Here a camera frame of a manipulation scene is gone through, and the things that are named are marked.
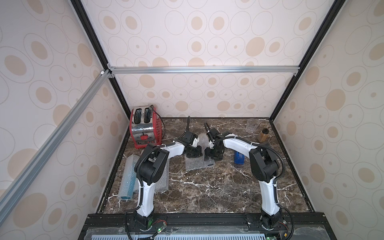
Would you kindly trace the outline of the stack of bubble wrap sheets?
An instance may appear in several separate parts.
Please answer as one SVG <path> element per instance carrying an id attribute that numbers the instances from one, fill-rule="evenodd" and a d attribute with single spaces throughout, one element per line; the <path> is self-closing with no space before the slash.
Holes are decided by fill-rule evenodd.
<path id="1" fill-rule="evenodd" d="M 205 168 L 213 168 L 216 163 L 210 157 L 206 156 L 205 149 L 209 146 L 209 138 L 205 133 L 198 135 L 199 141 L 197 143 L 198 147 L 202 149 L 202 156 L 197 158 L 187 158 L 185 157 L 186 171 L 200 170 Z"/>

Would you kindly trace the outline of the blue tape dispenser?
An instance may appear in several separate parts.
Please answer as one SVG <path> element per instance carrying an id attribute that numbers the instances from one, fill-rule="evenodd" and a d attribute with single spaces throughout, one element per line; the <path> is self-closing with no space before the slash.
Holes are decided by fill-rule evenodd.
<path id="1" fill-rule="evenodd" d="M 234 151 L 234 163 L 243 165 L 245 163 L 245 156 L 237 151 Z"/>

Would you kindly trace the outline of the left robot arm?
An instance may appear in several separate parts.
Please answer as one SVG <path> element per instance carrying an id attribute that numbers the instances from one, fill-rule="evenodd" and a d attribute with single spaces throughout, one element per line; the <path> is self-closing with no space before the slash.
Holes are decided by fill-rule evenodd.
<path id="1" fill-rule="evenodd" d="M 135 173 L 139 182 L 139 199 L 136 213 L 143 218 L 154 211 L 154 194 L 156 183 L 162 177 L 169 159 L 188 155 L 198 158 L 202 148 L 198 145 L 199 137 L 190 131 L 175 139 L 171 144 L 148 144 L 135 165 Z"/>

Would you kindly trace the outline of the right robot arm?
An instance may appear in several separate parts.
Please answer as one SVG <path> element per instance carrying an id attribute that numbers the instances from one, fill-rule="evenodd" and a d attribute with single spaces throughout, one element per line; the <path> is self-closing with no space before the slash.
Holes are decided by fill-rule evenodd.
<path id="1" fill-rule="evenodd" d="M 282 218 L 281 207 L 277 195 L 277 180 L 285 173 L 284 163 L 279 173 L 278 160 L 283 159 L 277 151 L 267 145 L 250 142 L 229 132 L 220 133 L 215 128 L 210 128 L 205 123 L 205 129 L 209 138 L 209 146 L 205 149 L 205 155 L 220 161 L 224 157 L 226 149 L 234 150 L 250 160 L 253 176 L 259 181 L 262 195 L 261 222 L 266 230 L 277 226 Z"/>

